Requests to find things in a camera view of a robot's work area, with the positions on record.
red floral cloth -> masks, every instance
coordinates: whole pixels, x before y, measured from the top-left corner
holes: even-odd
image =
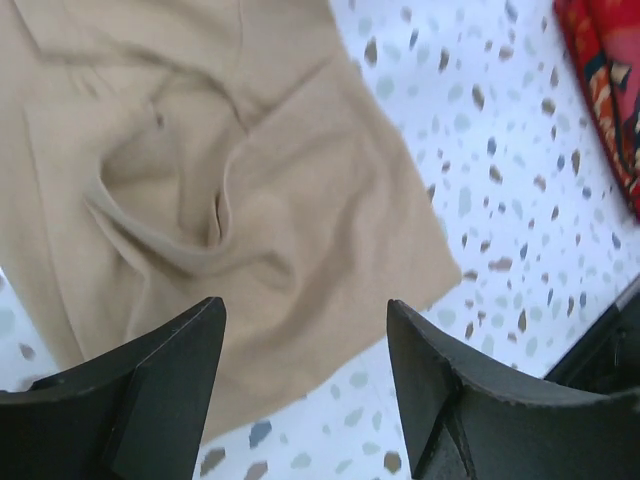
[[[555,0],[616,179],[640,219],[640,1]]]

tan fabric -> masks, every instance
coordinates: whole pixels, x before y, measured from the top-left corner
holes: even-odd
[[[323,1],[0,1],[0,261],[62,368],[221,296],[208,440],[459,281]]]

beige cloth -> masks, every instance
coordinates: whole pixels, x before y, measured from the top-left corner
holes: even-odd
[[[0,1],[0,261],[61,368],[221,296],[208,440],[459,281],[324,1]]]

table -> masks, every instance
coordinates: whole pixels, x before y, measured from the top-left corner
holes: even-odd
[[[598,144],[551,1],[332,3],[354,65],[403,133],[465,272],[424,315],[544,376],[640,272],[640,231]],[[2,280],[0,388],[26,389],[56,367]],[[304,399],[203,446],[201,475],[410,478],[385,341]]]

